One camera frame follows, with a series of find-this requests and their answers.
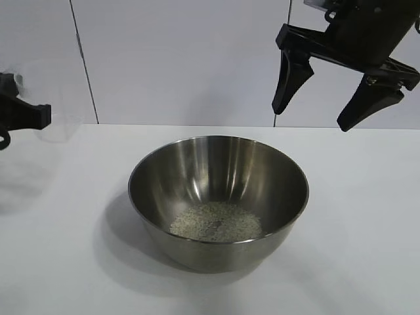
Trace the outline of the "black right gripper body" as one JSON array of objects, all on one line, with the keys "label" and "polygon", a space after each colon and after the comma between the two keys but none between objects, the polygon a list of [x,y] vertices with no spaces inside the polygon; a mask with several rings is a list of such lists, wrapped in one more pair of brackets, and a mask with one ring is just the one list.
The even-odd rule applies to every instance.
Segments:
[{"label": "black right gripper body", "polygon": [[407,90],[419,72],[393,58],[392,52],[419,25],[418,1],[321,1],[325,31],[284,24],[276,38],[282,51],[302,51],[368,76],[400,82]]}]

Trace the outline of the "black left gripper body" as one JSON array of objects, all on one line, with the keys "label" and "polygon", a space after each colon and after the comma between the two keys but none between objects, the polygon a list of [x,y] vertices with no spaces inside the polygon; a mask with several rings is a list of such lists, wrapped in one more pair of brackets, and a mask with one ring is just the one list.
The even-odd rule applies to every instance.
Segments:
[{"label": "black left gripper body", "polygon": [[1,94],[1,125],[7,131],[42,130],[51,124],[51,105],[32,105],[15,96]]}]

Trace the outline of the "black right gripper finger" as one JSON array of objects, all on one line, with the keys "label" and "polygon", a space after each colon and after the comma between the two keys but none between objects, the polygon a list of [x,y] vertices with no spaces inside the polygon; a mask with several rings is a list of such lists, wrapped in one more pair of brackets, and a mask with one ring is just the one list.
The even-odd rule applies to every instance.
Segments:
[{"label": "black right gripper finger", "polygon": [[364,75],[337,118],[340,129],[347,132],[367,117],[399,103],[404,98],[401,88],[400,82]]},{"label": "black right gripper finger", "polygon": [[278,85],[272,101],[275,114],[282,114],[295,93],[314,75],[309,60],[310,55],[305,52],[282,50]]}]

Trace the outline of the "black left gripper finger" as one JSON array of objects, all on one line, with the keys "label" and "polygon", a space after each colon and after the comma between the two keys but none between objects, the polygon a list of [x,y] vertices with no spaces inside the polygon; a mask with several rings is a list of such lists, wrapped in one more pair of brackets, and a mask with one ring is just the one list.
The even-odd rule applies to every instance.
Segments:
[{"label": "black left gripper finger", "polygon": [[18,96],[18,87],[13,73],[0,73],[0,93],[12,97]]}]

